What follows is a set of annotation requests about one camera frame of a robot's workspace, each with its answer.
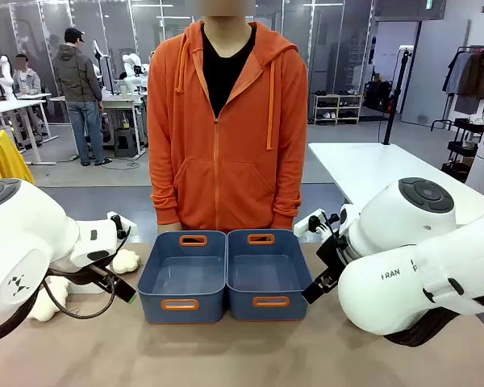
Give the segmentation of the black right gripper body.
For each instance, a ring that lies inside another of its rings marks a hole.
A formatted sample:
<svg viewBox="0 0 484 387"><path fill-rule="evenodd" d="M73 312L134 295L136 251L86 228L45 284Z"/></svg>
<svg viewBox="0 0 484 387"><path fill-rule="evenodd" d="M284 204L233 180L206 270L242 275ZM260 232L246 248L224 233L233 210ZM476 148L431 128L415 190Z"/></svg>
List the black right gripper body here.
<svg viewBox="0 0 484 387"><path fill-rule="evenodd" d="M319 274L321 279L338 279L348 264L344 250L348 247L344 236L334 234L328 237L317 250L316 255L324 262L326 268Z"/></svg>

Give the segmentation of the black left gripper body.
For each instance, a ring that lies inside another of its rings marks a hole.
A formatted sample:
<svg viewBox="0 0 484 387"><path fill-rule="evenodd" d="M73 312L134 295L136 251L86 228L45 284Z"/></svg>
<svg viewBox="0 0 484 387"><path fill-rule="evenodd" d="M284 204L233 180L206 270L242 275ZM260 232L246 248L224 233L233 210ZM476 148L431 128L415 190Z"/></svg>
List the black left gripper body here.
<svg viewBox="0 0 484 387"><path fill-rule="evenodd" d="M81 268L75 273L66 273L54 268L48 269L49 277L63 277L75 285L94 284L107 293L117 293L117 276L108 268L109 262L95 263Z"/></svg>

